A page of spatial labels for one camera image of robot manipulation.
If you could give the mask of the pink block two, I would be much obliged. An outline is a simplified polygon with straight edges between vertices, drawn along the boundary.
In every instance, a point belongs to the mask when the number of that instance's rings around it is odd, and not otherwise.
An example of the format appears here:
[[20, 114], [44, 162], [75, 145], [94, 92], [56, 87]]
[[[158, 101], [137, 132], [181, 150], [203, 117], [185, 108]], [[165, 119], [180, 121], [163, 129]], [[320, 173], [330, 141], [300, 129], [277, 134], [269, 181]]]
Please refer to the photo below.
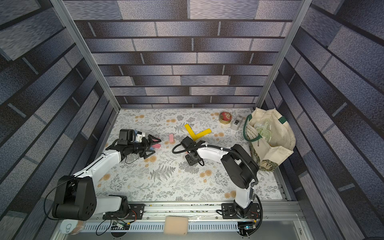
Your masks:
[[154, 142], [152, 144], [152, 148], [159, 149], [161, 147], [161, 140], [160, 139], [154, 139]]

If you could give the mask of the yellow block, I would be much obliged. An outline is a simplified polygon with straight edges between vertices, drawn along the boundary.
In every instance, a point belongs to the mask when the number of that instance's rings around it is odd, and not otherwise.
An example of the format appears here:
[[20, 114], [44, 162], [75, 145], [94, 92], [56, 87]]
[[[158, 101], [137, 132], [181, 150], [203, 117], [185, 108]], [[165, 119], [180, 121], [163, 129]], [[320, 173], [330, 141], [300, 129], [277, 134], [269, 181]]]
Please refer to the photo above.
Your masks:
[[203, 134], [207, 135], [207, 134], [210, 134], [211, 132], [212, 132], [211, 129], [206, 129], [206, 130], [203, 131]]
[[203, 137], [204, 135], [205, 135], [204, 132], [198, 133], [198, 134], [196, 135], [196, 138], [199, 139], [199, 138]]
[[192, 139], [196, 136], [196, 134], [194, 132], [189, 132], [189, 134], [190, 134]]
[[186, 130], [187, 130], [187, 132], [188, 132], [189, 134], [194, 134], [194, 132], [193, 132], [193, 130], [192, 130], [192, 128], [190, 127], [189, 124], [186, 124], [186, 125], [185, 125], [185, 128], [186, 128]]

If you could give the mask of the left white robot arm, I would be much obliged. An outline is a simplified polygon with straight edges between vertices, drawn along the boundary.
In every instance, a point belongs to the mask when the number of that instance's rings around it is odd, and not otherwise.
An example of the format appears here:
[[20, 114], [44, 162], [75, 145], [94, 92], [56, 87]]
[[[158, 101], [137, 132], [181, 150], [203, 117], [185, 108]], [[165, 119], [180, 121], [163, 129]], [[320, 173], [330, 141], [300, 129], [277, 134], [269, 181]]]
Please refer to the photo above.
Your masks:
[[161, 139], [152, 135], [142, 137], [133, 130], [122, 130], [118, 139], [108, 146], [104, 153], [83, 170], [59, 179], [54, 189], [55, 199], [52, 216], [59, 220], [87, 221], [94, 215], [103, 214], [105, 219], [125, 219], [131, 209], [127, 197], [111, 195], [96, 196], [99, 180], [127, 156], [134, 154], [146, 159], [154, 154], [153, 145]]

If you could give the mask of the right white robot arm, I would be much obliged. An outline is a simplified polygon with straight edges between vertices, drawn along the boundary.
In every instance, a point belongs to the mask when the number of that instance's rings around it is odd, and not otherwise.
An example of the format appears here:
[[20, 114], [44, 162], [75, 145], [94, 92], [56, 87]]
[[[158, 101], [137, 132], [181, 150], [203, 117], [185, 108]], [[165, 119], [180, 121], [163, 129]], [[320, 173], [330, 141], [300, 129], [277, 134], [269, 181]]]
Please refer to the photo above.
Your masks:
[[186, 153], [185, 158], [189, 165], [204, 165], [204, 160], [221, 163], [231, 181], [237, 186], [233, 212], [222, 210], [222, 216], [245, 219], [251, 213], [254, 202], [254, 186], [259, 183], [257, 172], [259, 167], [245, 149], [236, 144], [231, 148], [222, 148], [208, 145], [204, 141], [195, 143], [182, 142], [184, 149], [172, 150], [173, 154]]

